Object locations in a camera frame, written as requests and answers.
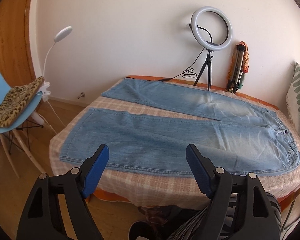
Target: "wooden door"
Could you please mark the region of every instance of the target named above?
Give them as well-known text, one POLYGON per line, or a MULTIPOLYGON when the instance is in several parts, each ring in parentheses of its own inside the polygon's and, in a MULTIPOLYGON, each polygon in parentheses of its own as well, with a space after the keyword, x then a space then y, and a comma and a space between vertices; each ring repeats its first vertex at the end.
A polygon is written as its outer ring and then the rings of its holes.
POLYGON ((35 79, 28 33, 30 0, 0 2, 0 72, 10 86, 35 79))

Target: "leopard print cushion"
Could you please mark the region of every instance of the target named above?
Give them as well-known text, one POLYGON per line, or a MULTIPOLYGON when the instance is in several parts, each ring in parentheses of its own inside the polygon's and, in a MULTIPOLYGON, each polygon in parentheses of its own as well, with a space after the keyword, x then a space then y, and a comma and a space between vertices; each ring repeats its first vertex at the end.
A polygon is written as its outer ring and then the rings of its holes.
POLYGON ((12 87, 0 104, 0 127, 9 127, 18 118, 26 106, 36 95, 43 77, 39 77, 28 85, 12 87))

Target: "white ring lamp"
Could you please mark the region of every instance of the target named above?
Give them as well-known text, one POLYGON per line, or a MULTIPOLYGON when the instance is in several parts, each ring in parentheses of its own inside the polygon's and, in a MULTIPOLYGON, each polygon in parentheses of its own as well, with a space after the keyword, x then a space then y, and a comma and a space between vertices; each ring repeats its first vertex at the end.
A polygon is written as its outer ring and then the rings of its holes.
POLYGON ((232 39, 232 26, 231 26, 231 23, 230 23, 228 17, 219 9, 211 7, 211 6, 201 7, 194 12, 194 14, 191 17, 191 30, 192 30, 193 36, 200 43, 200 45, 205 47, 206 49, 209 49, 212 51, 218 51, 218 50, 225 49, 230 44, 231 39, 232 39), (221 17, 221 19, 224 21, 224 23, 226 24, 227 37, 223 43, 217 45, 217 44, 205 41, 201 37, 201 35, 198 31, 198 28, 197 28, 197 26, 198 26, 197 21, 198 21, 199 15, 201 15, 204 12, 213 12, 213 13, 219 15, 221 17))

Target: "pink checkered cloth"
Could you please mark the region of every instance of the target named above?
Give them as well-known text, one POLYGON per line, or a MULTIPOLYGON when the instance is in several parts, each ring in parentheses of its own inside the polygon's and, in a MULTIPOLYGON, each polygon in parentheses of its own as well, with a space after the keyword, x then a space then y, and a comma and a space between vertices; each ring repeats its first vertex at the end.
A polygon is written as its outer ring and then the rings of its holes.
MULTIPOLYGON (((193 88, 193 86, 187 84, 178 85, 193 88)), ((219 90, 214 90, 214 92, 266 107, 276 112, 277 116, 291 131, 300 151, 300 137, 295 128, 288 121, 287 117, 280 110, 241 98, 232 93, 219 90)), ((71 129, 90 107, 128 111, 131 114, 149 114, 164 117, 204 120, 202 117, 176 113, 100 96, 78 114, 65 129, 50 141, 49 157, 54 175, 65 174, 71 168, 75 167, 72 164, 60 161, 59 155, 61 147, 71 129)), ((295 170, 286 174, 278 176, 261 176, 259 179, 267 192, 270 192, 277 198, 284 197, 290 192, 300 188, 300 165, 295 170)), ((209 199, 200 192, 195 179, 192 178, 152 176, 106 169, 100 179, 98 188, 125 197, 136 206, 167 206, 174 204, 182 208, 200 209, 209 202, 209 199)))

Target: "blue denim jeans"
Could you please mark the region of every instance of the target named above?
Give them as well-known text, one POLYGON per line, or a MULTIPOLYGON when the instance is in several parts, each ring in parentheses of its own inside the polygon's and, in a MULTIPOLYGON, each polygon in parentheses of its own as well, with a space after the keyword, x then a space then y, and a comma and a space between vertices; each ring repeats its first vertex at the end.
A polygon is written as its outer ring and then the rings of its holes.
POLYGON ((216 167, 232 174, 280 175, 300 164, 290 131, 266 108, 213 92, 133 79, 103 96, 212 120, 91 108, 67 137, 60 160, 82 163, 103 143, 110 149, 108 169, 192 177, 185 152, 194 143, 216 167))

